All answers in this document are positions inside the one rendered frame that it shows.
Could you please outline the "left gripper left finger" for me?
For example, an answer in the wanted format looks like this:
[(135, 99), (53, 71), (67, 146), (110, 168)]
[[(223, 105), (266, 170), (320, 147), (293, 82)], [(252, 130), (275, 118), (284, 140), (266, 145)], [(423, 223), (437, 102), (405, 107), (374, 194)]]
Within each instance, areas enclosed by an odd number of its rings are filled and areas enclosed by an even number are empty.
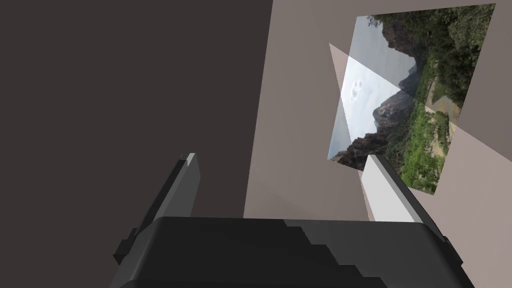
[(156, 219), (162, 217), (191, 217), (200, 180), (201, 172), (197, 154), (182, 154), (157, 193), (141, 224), (137, 228), (133, 228), (128, 237), (123, 239), (116, 248), (113, 253), (116, 263), (122, 263), (123, 259), (129, 254), (137, 235)]

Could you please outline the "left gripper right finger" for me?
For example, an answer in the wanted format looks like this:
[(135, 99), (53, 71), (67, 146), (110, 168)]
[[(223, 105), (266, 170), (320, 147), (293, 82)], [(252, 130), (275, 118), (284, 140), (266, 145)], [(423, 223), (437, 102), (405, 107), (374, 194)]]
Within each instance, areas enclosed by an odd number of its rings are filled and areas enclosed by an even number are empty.
[(367, 157), (361, 183), (375, 221), (421, 223), (444, 243), (457, 265), (463, 264), (452, 243), (383, 155)]

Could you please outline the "mountain landscape wall picture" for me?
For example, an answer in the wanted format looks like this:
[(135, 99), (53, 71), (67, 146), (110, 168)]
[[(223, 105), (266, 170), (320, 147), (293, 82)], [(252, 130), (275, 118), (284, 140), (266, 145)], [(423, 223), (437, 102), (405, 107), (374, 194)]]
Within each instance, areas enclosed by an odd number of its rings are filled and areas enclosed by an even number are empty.
[(434, 194), (495, 7), (358, 17), (327, 158), (362, 171), (381, 154), (408, 187)]

